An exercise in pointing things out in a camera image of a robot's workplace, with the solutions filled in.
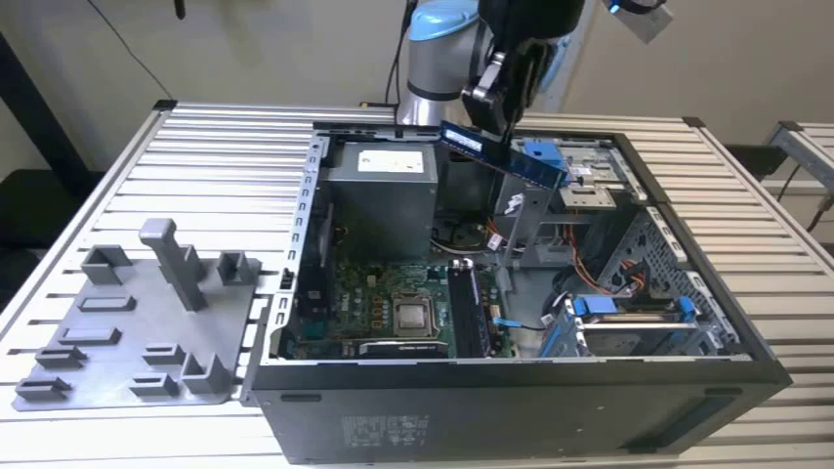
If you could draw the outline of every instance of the expansion slot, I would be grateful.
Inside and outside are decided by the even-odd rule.
[[[448,278],[458,358],[489,357],[490,331],[473,261],[470,259],[452,261]]]

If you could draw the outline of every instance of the blue ram module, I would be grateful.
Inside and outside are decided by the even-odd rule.
[[[448,121],[441,123],[441,143],[478,163],[541,188],[553,190],[568,175],[562,169]]]

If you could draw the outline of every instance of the slotted aluminum table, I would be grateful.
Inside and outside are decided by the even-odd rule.
[[[17,412],[15,383],[85,283],[85,252],[97,243],[121,243],[133,257],[150,257],[137,235],[149,217],[174,218],[179,241],[207,256],[246,250],[263,262],[258,293],[275,291],[311,122],[391,119],[389,109],[203,104],[153,113],[0,316],[0,462],[85,469],[287,465],[259,409],[238,402]],[[678,458],[416,466],[834,467],[832,258],[706,129],[677,118],[546,114],[530,114],[521,127],[629,136],[797,384]],[[255,300],[253,320],[266,301]],[[254,325],[239,377],[253,339]]]

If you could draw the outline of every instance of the green circuit board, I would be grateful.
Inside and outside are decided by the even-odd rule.
[[[457,357],[445,266],[342,262],[335,274],[334,315],[327,321],[303,321],[305,337],[294,350],[297,360],[351,359],[359,343],[379,340],[440,341],[449,344],[450,358]],[[485,303],[501,308],[493,273],[482,271],[478,280]],[[403,337],[398,334],[394,308],[397,298],[403,294],[430,298],[432,332],[428,336]],[[510,356],[506,334],[505,342],[498,357]]]

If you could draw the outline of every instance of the gray peg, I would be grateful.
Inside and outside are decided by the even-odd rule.
[[[159,259],[159,268],[169,282],[174,285],[183,306],[189,311],[206,307],[206,298],[197,284],[195,270],[183,257],[183,250],[174,238],[178,229],[170,218],[149,218],[139,231],[139,240],[149,246]]]

